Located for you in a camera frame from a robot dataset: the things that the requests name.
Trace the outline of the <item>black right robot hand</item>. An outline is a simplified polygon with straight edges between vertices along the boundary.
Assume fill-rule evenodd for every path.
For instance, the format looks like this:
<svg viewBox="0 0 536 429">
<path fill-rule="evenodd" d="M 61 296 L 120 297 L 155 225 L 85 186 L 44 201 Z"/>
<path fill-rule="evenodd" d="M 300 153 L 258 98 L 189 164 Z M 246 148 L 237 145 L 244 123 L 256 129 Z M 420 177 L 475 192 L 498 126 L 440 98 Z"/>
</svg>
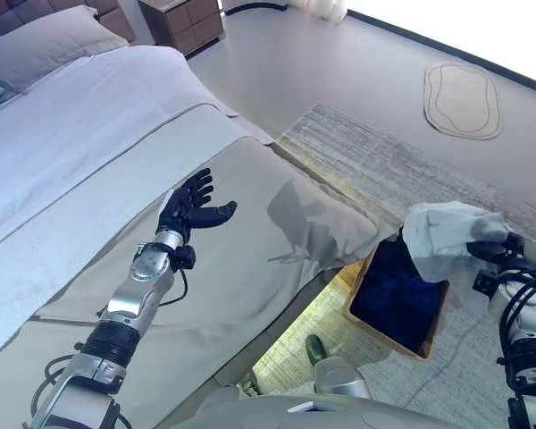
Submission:
<svg viewBox="0 0 536 429">
<path fill-rule="evenodd" d="M 514 232 L 509 232 L 502 242 L 468 242 L 466 249 L 473 257 L 496 265 L 500 271 L 536 270 L 536 243 Z"/>
</svg>

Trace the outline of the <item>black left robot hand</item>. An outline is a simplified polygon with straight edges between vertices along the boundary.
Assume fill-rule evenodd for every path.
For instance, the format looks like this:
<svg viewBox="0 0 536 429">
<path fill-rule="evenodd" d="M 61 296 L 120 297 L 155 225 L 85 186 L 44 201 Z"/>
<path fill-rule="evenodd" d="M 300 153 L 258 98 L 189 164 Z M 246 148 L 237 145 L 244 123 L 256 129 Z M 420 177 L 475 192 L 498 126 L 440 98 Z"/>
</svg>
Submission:
<svg viewBox="0 0 536 429">
<path fill-rule="evenodd" d="M 209 168 L 186 179 L 165 202 L 155 233 L 174 231 L 182 237 L 184 244 L 188 244 L 193 229 L 208 229 L 228 222 L 238 204 L 230 201 L 224 206 L 206 206 L 212 200 L 212 182 Z"/>
</svg>

